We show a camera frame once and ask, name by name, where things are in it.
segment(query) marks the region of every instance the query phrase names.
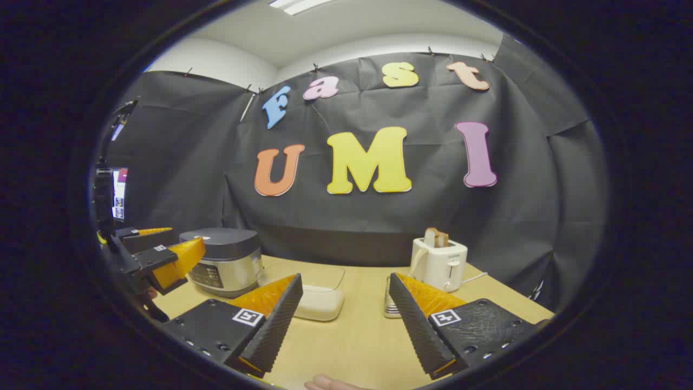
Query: monitor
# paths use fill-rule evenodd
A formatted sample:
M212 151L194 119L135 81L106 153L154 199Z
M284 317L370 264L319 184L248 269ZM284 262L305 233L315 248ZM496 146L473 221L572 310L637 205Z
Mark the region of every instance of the monitor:
M113 168L113 219L125 221L125 181L127 168Z

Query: human hand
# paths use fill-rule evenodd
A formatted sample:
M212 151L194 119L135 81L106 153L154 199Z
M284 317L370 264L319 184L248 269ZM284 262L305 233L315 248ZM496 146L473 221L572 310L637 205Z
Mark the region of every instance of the human hand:
M363 387L357 387L341 380L334 380L325 374L319 374L313 377L313 380L306 382L308 390L368 390Z
M147 296L149 297L149 299L154 299L158 295L159 295L159 293L157 293L157 290L155 290L154 287L149 287L147 289Z

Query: black fabric backdrop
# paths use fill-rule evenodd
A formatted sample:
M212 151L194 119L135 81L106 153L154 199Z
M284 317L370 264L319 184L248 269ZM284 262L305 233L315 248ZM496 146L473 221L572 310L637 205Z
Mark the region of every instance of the black fabric backdrop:
M458 60L478 68L491 88L462 84L445 68ZM413 64L419 83L387 87L380 69L388 62ZM305 102L310 82L325 76L340 79L338 94ZM268 130L262 105L284 85L291 87L286 116ZM130 169L124 226L249 228L265 254L361 266L408 265L412 239L435 226L469 247L471 264L557 310L584 279L607 222L605 161L587 113L558 75L508 37L494 62L372 56L296 76L261 95L201 76L148 72L123 101L137 96L109 150L111 165ZM495 186L464 185L458 121L489 127ZM355 186L350 194L329 194L327 138L352 132L367 149L387 126L407 130L411 191L378 193L371 182L363 193ZM271 173L278 181L281 151L291 144L306 146L293 186L282 196L261 196L254 188L257 153L280 150Z

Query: finger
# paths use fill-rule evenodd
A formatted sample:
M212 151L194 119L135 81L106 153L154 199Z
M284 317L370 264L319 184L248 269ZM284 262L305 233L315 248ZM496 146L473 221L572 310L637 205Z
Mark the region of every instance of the finger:
M332 378L325 374L318 374L313 377L313 382L325 390L330 389L330 383L332 383Z
M330 390L328 387L322 388L322 387L316 385L315 382L306 382L306 383L304 383L304 386L308 390Z
M330 382L329 390L367 390L362 387L354 386L353 384L348 384L342 382L341 380L333 380Z

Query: stainless steel object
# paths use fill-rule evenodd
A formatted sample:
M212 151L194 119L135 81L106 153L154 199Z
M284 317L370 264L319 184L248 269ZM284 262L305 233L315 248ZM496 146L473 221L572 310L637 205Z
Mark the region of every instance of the stainless steel object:
M392 297L389 295L389 276L385 278L385 317L389 319L402 318L397 305L394 304Z
M224 298L235 298L258 287L262 269L260 239L252 230L207 228L185 232L181 241L202 237L205 254L188 273L200 289Z

